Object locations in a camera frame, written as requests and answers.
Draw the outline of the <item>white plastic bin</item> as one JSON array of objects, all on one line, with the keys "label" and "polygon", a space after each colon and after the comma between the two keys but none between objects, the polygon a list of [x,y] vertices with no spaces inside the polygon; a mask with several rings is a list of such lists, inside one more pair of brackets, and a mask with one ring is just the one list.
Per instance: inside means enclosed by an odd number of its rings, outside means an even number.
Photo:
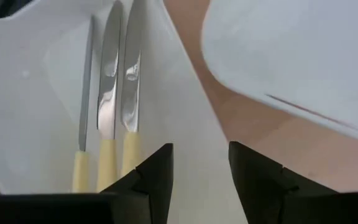
[{"label": "white plastic bin", "polygon": [[226,88],[358,139],[358,0],[211,0],[201,48]]},{"label": "white plastic bin", "polygon": [[[89,187],[96,188],[96,110],[104,25],[113,0],[35,0],[0,19],[0,192],[69,192],[82,79],[94,22]],[[163,0],[145,2],[139,130],[144,156],[174,145],[169,224],[246,224],[228,143]]]}]

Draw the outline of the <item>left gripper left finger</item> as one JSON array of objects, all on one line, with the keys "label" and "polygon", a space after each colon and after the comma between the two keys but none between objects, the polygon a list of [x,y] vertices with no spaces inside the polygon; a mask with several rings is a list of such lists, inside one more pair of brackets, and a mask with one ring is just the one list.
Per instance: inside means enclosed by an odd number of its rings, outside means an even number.
[{"label": "left gripper left finger", "polygon": [[101,224],[167,224],[173,188],[173,144],[166,143],[102,191]]}]

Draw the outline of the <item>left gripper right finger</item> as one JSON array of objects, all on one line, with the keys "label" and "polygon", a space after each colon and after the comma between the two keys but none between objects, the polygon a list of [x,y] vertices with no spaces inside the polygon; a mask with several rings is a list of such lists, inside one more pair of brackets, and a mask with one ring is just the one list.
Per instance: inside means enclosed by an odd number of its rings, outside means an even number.
[{"label": "left gripper right finger", "polygon": [[237,141],[229,143],[229,164],[248,224],[282,224],[288,195],[336,193]]}]

